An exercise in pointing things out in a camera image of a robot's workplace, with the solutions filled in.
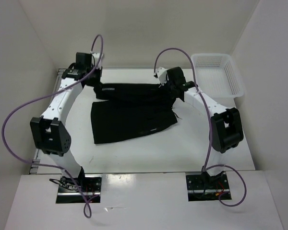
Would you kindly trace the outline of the black shorts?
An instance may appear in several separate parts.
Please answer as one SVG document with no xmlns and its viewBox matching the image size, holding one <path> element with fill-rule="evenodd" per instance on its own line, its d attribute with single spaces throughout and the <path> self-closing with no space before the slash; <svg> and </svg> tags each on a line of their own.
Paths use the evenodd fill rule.
<svg viewBox="0 0 288 230">
<path fill-rule="evenodd" d="M 96 145 L 152 135 L 177 123 L 175 99 L 160 84 L 99 83 L 92 103 Z"/>
</svg>

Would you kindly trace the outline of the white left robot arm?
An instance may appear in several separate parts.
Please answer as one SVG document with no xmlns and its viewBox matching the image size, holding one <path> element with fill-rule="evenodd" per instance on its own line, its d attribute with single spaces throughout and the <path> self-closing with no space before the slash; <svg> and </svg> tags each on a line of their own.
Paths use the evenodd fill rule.
<svg viewBox="0 0 288 230">
<path fill-rule="evenodd" d="M 102 53 L 76 54 L 76 61 L 61 71 L 60 87 L 48 108 L 40 117 L 33 117 L 30 128 L 37 149 L 48 155 L 61 170 L 60 184 L 70 186 L 74 191 L 82 191 L 87 179 L 70 150 L 72 138 L 65 124 L 76 98 L 84 86 L 100 82 L 102 73 Z"/>
</svg>

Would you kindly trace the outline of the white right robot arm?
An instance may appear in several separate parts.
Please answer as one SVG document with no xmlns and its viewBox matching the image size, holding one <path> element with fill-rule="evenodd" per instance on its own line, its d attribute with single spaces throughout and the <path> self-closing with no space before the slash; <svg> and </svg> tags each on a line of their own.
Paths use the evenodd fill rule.
<svg viewBox="0 0 288 230">
<path fill-rule="evenodd" d="M 170 93 L 208 118 L 208 153 L 202 167 L 201 183 L 212 188 L 224 171 L 227 156 L 244 139 L 240 113 L 227 108 L 205 94 L 193 81 L 187 82 L 180 67 L 165 70 L 164 86 Z"/>
</svg>

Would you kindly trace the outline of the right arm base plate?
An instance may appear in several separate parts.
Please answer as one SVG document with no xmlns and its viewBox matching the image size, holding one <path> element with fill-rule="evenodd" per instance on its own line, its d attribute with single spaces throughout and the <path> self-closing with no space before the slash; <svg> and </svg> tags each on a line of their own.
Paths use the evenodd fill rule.
<svg viewBox="0 0 288 230">
<path fill-rule="evenodd" d="M 226 173 L 220 173 L 212 179 L 204 180 L 200 172 L 187 173 L 185 175 L 188 201 L 214 201 L 231 200 L 230 188 Z"/>
</svg>

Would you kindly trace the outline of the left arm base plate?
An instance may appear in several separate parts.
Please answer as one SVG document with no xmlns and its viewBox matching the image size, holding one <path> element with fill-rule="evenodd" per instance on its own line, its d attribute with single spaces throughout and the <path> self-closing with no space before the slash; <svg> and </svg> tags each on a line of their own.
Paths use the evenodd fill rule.
<svg viewBox="0 0 288 230">
<path fill-rule="evenodd" d="M 56 203 L 57 204 L 74 204 L 84 203 L 84 200 L 70 179 L 61 177 L 60 179 L 49 179 L 50 182 L 58 185 L 58 192 Z M 101 174 L 86 174 L 84 185 L 80 185 L 80 188 L 85 198 L 90 203 L 100 203 L 101 199 Z"/>
</svg>

